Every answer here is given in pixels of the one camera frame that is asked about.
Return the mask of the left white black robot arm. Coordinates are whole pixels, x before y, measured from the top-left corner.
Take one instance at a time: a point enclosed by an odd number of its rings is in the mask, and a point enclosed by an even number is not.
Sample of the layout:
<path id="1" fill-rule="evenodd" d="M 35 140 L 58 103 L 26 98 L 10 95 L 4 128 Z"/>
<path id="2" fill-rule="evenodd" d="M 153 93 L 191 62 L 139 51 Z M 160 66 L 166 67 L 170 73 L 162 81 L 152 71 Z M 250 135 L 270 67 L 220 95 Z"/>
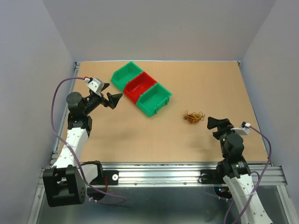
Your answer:
<path id="1" fill-rule="evenodd" d="M 102 165 L 99 161 L 81 164 L 79 158 L 92 130 L 92 118 L 89 115 L 97 106 L 114 109 L 122 94 L 106 96 L 102 91 L 110 84 L 96 78 L 86 78 L 89 96 L 72 92 L 66 97 L 68 105 L 68 130 L 66 139 L 61 139 L 61 154 L 51 168 L 43 172 L 43 183 L 47 202 L 50 207 L 82 204 L 88 196 L 87 188 L 91 182 L 102 181 L 107 184 Z"/>

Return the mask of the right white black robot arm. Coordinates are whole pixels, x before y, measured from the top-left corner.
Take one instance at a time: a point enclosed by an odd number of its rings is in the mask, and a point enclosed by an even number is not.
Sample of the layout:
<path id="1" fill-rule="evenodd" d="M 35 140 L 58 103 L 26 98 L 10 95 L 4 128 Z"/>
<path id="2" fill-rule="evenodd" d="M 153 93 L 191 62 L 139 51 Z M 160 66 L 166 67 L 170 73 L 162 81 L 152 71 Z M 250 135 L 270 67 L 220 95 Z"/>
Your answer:
<path id="1" fill-rule="evenodd" d="M 258 134 L 262 133 L 247 122 L 243 122 L 241 127 L 234 127 L 229 119 L 213 117 L 208 117 L 207 128 L 209 130 L 217 129 L 216 132 L 213 132 L 213 136 L 220 142 L 223 160 L 217 164 L 215 177 L 227 185 L 232 195 L 232 204 L 236 205 L 238 209 L 239 216 L 233 223 L 236 224 L 238 221 L 241 221 L 242 224 L 273 223 L 256 192 L 271 158 L 268 158 L 256 184 L 254 184 L 252 172 L 243 156 L 245 147 L 241 136 L 248 135 L 251 130 Z"/>

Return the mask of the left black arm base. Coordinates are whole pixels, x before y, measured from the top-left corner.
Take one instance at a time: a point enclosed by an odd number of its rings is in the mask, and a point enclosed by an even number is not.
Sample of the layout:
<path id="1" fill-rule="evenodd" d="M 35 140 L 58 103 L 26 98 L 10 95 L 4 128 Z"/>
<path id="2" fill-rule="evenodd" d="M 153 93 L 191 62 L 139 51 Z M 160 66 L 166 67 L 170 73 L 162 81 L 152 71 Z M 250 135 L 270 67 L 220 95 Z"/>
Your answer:
<path id="1" fill-rule="evenodd" d="M 91 185 L 116 186 L 119 183 L 119 171 L 104 170 L 91 181 Z"/>

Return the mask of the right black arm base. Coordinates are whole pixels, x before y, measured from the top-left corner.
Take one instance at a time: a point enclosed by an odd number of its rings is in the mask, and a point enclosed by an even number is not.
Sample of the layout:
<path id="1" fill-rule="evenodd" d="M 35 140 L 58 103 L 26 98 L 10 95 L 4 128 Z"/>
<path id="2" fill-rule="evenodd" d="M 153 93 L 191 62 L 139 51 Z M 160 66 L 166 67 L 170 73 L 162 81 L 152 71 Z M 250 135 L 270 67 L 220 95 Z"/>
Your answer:
<path id="1" fill-rule="evenodd" d="M 198 182 L 201 184 L 225 184 L 223 180 L 224 175 L 218 172 L 216 169 L 202 169 L 200 170 L 200 176 Z"/>

